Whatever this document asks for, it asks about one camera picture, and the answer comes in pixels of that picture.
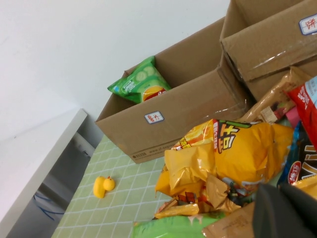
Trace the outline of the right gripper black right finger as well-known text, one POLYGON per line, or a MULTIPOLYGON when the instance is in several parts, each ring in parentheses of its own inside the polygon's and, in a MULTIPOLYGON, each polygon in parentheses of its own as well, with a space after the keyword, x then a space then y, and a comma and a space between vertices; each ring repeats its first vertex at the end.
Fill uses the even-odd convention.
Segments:
POLYGON ((281 185, 281 192, 305 222, 317 221, 317 200, 315 198, 289 184, 281 185))

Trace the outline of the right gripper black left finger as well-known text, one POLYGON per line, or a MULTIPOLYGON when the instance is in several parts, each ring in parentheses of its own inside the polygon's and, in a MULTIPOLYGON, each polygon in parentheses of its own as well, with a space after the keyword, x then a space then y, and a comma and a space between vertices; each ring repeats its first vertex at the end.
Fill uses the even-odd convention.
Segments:
POLYGON ((254 208, 256 238, 315 238, 317 222, 305 222, 290 201, 269 184, 260 185, 254 208))

